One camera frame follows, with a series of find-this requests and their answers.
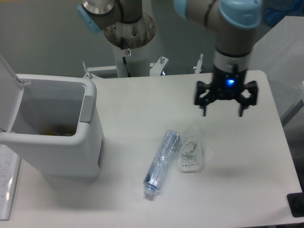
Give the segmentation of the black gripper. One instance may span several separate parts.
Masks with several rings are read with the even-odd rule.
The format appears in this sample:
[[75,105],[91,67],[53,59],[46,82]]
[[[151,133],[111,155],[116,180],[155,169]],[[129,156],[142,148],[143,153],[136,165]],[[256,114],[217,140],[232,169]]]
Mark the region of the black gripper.
[[238,65],[233,66],[232,72],[227,72],[213,66],[213,76],[210,84],[197,81],[194,104],[207,114],[207,106],[216,100],[236,100],[240,104],[238,114],[243,116],[244,110],[257,104],[257,81],[244,84],[247,69],[239,71]]

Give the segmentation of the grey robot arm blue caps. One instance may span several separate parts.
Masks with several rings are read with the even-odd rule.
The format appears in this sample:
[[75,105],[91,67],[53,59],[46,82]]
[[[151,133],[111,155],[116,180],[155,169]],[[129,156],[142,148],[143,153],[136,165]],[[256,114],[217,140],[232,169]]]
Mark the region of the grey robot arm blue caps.
[[[246,83],[250,53],[261,22],[260,0],[176,0],[175,11],[217,37],[212,80],[198,81],[194,104],[202,110],[216,100],[235,100],[239,112],[257,104],[256,81]],[[76,8],[87,28],[102,31],[121,54],[116,65],[122,75],[134,76],[131,53],[148,45],[156,33],[153,19],[143,12],[140,0],[85,0]]]

